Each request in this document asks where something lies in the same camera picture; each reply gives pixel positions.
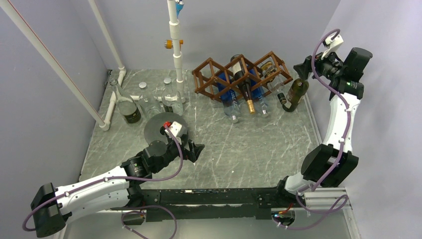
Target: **floor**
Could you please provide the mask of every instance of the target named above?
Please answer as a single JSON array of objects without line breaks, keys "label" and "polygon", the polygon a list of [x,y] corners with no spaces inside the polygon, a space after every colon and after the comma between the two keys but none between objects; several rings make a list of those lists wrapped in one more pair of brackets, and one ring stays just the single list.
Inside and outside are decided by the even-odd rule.
[{"label": "floor", "polygon": [[[159,94],[163,79],[175,79],[174,70],[128,71],[123,89],[139,94],[138,84],[145,81],[148,88]],[[317,145],[317,137],[305,103],[293,113],[275,107],[276,99],[269,95],[272,111],[267,118],[250,115],[241,101],[242,116],[232,124],[225,116],[222,104],[194,93],[191,72],[184,71],[187,82],[183,118],[189,125],[190,138],[205,144],[196,164],[184,163],[180,174],[172,180],[144,183],[144,189],[242,188],[272,187],[287,175],[300,170],[304,157]],[[99,113],[104,118],[111,87],[107,87]],[[109,131],[96,125],[80,180],[105,173],[142,151],[147,143],[143,137],[146,120],[139,128],[126,125],[115,112]],[[154,178],[173,174],[179,164],[172,162]]]}]

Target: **wooden wine rack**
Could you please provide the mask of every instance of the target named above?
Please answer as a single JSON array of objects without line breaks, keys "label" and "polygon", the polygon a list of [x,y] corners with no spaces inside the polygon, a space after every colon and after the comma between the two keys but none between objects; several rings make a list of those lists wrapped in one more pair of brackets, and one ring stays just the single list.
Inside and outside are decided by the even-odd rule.
[{"label": "wooden wine rack", "polygon": [[[259,64],[263,63],[264,61],[267,61],[271,59],[276,66],[277,70],[266,77],[265,79],[261,79],[261,76],[263,77],[261,68],[258,67]],[[231,79],[234,77],[233,72],[231,72],[229,69],[238,61],[240,61],[240,64],[243,69],[247,69],[247,72],[243,77],[240,79],[231,82]],[[211,70],[211,76],[205,77],[202,75],[201,70],[205,67],[209,66]],[[253,69],[255,74],[250,73],[249,71]],[[226,80],[223,80],[222,78],[218,77],[221,73],[224,72]],[[247,78],[251,79],[252,81],[256,82],[256,85],[251,87],[251,91],[255,90],[256,88],[263,86],[268,89],[267,82],[271,81],[278,75],[284,76],[286,79],[283,82],[284,84],[287,84],[293,80],[293,78],[290,76],[289,71],[286,68],[286,65],[284,64],[284,61],[280,59],[274,52],[270,51],[268,54],[263,56],[261,59],[256,61],[255,63],[252,63],[246,57],[243,55],[239,55],[235,59],[233,59],[230,63],[228,63],[226,66],[222,66],[215,62],[212,58],[208,58],[206,61],[204,61],[201,65],[199,65],[196,69],[192,71],[192,75],[194,76],[195,81],[195,93],[201,93],[204,96],[210,97],[212,100],[221,102],[220,96],[224,93],[226,93],[228,90],[233,89],[234,91],[238,92],[239,95],[237,96],[237,99],[239,100],[242,98],[242,94],[240,92],[240,89],[238,88],[238,84],[245,81]],[[214,94],[213,85],[217,87],[217,83],[220,83],[225,86],[225,89],[223,89],[220,92],[217,92]],[[267,96],[271,93],[271,91],[267,91],[264,93],[264,96]]]}]

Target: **gray marble surface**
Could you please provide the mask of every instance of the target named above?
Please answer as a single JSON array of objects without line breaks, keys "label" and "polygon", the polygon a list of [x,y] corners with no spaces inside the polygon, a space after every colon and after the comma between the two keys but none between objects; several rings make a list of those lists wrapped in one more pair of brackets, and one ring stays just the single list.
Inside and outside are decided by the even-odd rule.
[{"label": "gray marble surface", "polygon": [[[145,81],[148,88],[159,94],[163,79],[176,78],[174,70],[128,71],[123,89],[139,94],[138,84]],[[317,138],[309,113],[302,103],[293,113],[276,108],[276,99],[269,95],[272,111],[267,118],[250,115],[241,100],[242,116],[239,123],[231,124],[222,104],[194,93],[195,85],[190,71],[184,71],[187,81],[183,118],[189,124],[191,139],[205,144],[196,164],[185,161],[175,178],[163,182],[146,182],[144,189],[186,188],[241,188],[272,187],[287,175],[300,170],[304,157],[317,146]],[[111,87],[107,87],[99,113],[104,118]],[[96,125],[88,148],[80,180],[97,176],[120,165],[143,150],[146,120],[138,127],[128,126],[115,112],[109,131]],[[173,174],[179,167],[178,159],[154,178]]]}]

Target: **gray wall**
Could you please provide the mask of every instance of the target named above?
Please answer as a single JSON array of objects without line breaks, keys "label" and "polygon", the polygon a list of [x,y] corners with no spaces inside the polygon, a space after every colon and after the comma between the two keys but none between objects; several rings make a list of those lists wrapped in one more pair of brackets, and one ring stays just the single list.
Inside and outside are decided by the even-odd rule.
[{"label": "gray wall", "polygon": [[[412,0],[379,2],[342,0],[326,30],[342,30],[343,59],[354,46],[374,54],[353,128],[359,165],[344,185],[364,239],[420,239],[422,8]],[[313,83],[309,96],[325,135],[328,90]]]},{"label": "gray wall", "polygon": [[[106,68],[71,3],[12,2],[98,108]],[[33,196],[77,181],[95,122],[1,9],[0,22],[0,238],[35,238],[21,229]]]},{"label": "gray wall", "polygon": [[[288,65],[303,61],[340,0],[187,0],[180,13],[183,67],[208,57],[225,65],[234,54],[256,61],[274,51]],[[72,0],[105,65],[117,65],[86,0]],[[165,0],[98,0],[97,4],[128,69],[174,68]]]}]

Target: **round gray plate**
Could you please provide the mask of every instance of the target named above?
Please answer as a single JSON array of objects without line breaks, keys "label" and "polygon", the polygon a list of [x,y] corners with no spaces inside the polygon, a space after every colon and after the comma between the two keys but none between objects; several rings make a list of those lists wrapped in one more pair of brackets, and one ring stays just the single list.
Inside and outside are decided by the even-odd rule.
[{"label": "round gray plate", "polygon": [[178,114],[163,112],[153,116],[145,125],[144,137],[148,144],[152,141],[159,140],[167,143],[166,136],[160,134],[160,128],[167,121],[177,121],[181,125],[188,127],[186,121]]}]

